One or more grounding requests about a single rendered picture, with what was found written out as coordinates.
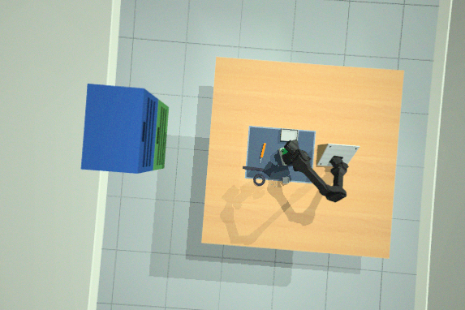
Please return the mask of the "blue work mat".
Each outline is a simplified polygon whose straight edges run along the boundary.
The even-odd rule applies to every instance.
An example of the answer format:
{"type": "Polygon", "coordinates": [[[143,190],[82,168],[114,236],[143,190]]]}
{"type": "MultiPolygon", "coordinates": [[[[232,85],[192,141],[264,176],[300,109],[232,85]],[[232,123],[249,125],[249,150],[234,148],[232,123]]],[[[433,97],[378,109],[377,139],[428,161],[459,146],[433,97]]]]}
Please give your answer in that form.
{"type": "MultiPolygon", "coordinates": [[[[281,141],[281,128],[276,127],[248,127],[248,146],[246,166],[263,168],[264,171],[246,170],[245,178],[254,179],[257,174],[262,174],[265,180],[282,181],[283,177],[288,177],[289,182],[312,183],[307,176],[299,171],[294,171],[293,165],[282,165],[282,160],[278,149],[283,148],[287,141],[281,141]],[[263,145],[265,151],[260,157],[263,145]]],[[[310,166],[313,168],[314,148],[316,131],[299,130],[298,146],[311,158],[310,166]]]]}

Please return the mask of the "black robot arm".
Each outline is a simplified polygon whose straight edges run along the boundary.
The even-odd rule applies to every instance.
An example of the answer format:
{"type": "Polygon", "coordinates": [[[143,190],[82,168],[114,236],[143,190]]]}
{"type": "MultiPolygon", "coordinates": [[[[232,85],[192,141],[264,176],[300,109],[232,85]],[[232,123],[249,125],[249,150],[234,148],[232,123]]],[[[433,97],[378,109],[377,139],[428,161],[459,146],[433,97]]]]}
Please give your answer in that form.
{"type": "Polygon", "coordinates": [[[329,160],[329,163],[332,163],[334,167],[331,169],[331,173],[334,175],[334,184],[330,186],[312,169],[309,162],[311,158],[305,151],[300,150],[298,145],[289,140],[283,148],[288,151],[288,153],[282,155],[285,164],[287,166],[292,164],[297,171],[304,173],[327,200],[336,203],[347,196],[347,191],[343,188],[343,176],[347,172],[349,165],[343,162],[343,157],[333,156],[329,160]]]}

